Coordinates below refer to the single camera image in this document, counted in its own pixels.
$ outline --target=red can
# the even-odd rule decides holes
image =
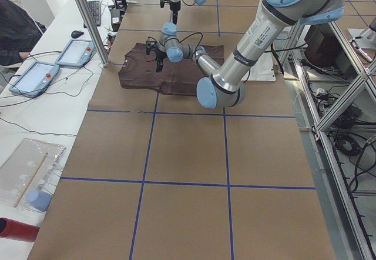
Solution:
[[[0,238],[33,242],[38,232],[38,226],[28,225],[12,219],[0,218]]]

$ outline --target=brown cloth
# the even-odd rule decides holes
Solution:
[[[223,45],[205,46],[205,50],[218,64],[223,64]],[[119,71],[120,85],[123,88],[148,88],[162,94],[196,96],[197,83],[204,75],[192,60],[171,63],[166,58],[162,72],[157,73],[153,57],[146,55],[145,44],[136,43],[125,55],[123,68]]]

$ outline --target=computer mouse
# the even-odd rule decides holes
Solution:
[[[72,38],[78,38],[79,36],[83,35],[83,31],[73,31],[70,36]]]

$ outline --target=white desk surface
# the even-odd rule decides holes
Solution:
[[[98,31],[102,40],[107,36],[110,28],[110,13],[107,6],[102,5],[102,26],[98,27]],[[90,39],[87,29],[83,28],[82,17],[78,11],[74,0],[69,0],[62,8],[61,12],[51,23],[48,30],[39,40],[32,50],[31,54],[37,54],[46,51],[61,51],[71,39],[73,30],[81,30],[84,34],[79,39]],[[54,63],[58,54],[36,56],[37,60],[43,62]],[[28,66],[35,60],[27,59],[19,68],[17,74],[23,73]],[[91,99],[95,86],[99,80],[102,71],[102,63],[99,55],[95,54],[88,64],[87,69],[93,72],[93,76],[85,84],[82,92],[77,97],[70,97],[65,94],[48,95],[43,94],[24,104],[0,107],[0,118],[7,121],[22,125],[25,128],[38,132],[53,132],[59,134],[77,134],[83,117],[85,116],[87,105]],[[66,78],[76,69],[61,68],[59,75],[54,81]],[[91,76],[91,72],[80,69],[76,74],[68,77],[67,80],[50,86],[47,92],[64,91],[69,94],[77,94],[82,84]],[[28,98],[15,96],[10,98],[2,98],[13,95],[8,91],[8,86],[0,94],[0,106],[22,102]],[[26,132],[15,125],[10,125],[4,121],[0,121],[0,166],[11,156],[16,147],[24,138],[37,139],[40,141],[51,142],[66,147],[65,154],[59,161],[64,166],[68,155],[75,141],[74,136],[56,136],[56,135],[39,135]],[[0,201],[0,217],[11,218],[17,221],[25,222],[32,225],[40,225],[44,218],[44,213],[36,213],[24,209],[16,209],[4,204]],[[13,241],[0,238],[1,259],[3,260],[23,260],[30,253],[33,243]]]

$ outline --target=keyboard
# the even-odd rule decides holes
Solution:
[[[93,16],[95,25],[100,26],[100,16],[102,13],[100,10],[100,1],[99,0],[88,1],[88,7]]]

